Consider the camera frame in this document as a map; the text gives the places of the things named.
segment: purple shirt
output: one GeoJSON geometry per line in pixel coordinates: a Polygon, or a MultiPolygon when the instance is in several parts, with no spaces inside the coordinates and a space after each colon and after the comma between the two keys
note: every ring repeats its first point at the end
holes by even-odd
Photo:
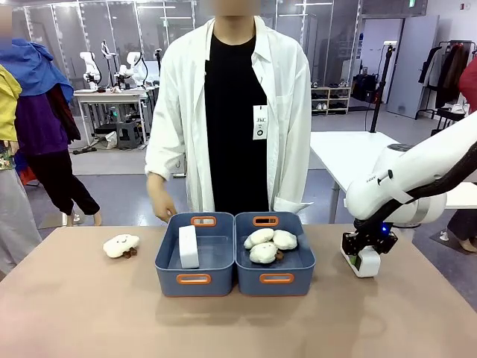
{"type": "Polygon", "coordinates": [[[53,114],[45,93],[18,98],[15,129],[23,154],[39,155],[68,149],[66,132],[53,114]]]}

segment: blue-gray storage bin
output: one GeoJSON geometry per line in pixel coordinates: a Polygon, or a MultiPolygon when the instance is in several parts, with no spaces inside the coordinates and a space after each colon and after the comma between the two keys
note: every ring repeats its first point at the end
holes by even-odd
{"type": "Polygon", "coordinates": [[[315,263],[300,218],[293,213],[242,213],[236,216],[236,264],[241,293],[251,296],[306,295],[312,284],[315,263]],[[271,264],[252,263],[244,242],[252,232],[264,227],[294,234],[297,248],[283,251],[283,260],[271,264]]]}
{"type": "Polygon", "coordinates": [[[227,213],[187,213],[169,221],[156,269],[165,296],[225,296],[232,290],[234,263],[233,216],[227,213]],[[199,268],[183,269],[179,227],[195,226],[199,268]]]}

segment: white plush toy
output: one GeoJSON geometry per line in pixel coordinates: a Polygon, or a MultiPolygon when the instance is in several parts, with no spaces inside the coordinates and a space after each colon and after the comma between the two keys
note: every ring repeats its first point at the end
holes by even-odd
{"type": "Polygon", "coordinates": [[[103,250],[107,256],[115,259],[124,256],[130,258],[137,254],[136,248],[139,246],[139,237],[129,234],[114,236],[103,245],[103,250]]]}
{"type": "Polygon", "coordinates": [[[278,249],[271,242],[265,242],[252,247],[250,261],[253,263],[272,263],[275,261],[278,249]]]}
{"type": "Polygon", "coordinates": [[[284,230],[275,230],[274,244],[279,250],[293,250],[297,247],[297,237],[284,230]]]}
{"type": "Polygon", "coordinates": [[[274,237],[274,229],[260,229],[249,235],[244,242],[244,247],[250,250],[252,247],[264,242],[269,242],[274,237]]]}

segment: white button-up shirt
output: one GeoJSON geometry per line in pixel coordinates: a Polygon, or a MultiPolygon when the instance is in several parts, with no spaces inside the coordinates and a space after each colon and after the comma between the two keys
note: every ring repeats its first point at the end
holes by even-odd
{"type": "MultiPolygon", "coordinates": [[[[214,23],[210,20],[182,36],[166,51],[146,153],[146,173],[166,180],[186,154],[189,207],[197,212],[214,211],[204,96],[214,23]]],[[[252,67],[268,103],[268,202],[272,210],[297,213],[308,205],[301,201],[312,120],[309,64],[295,40],[267,28],[258,16],[255,26],[252,67]]]]}

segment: white pants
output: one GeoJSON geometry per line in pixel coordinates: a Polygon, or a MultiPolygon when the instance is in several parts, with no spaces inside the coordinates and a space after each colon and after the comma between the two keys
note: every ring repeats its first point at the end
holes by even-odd
{"type": "Polygon", "coordinates": [[[8,274],[41,241],[15,169],[0,170],[0,271],[8,274]]]}

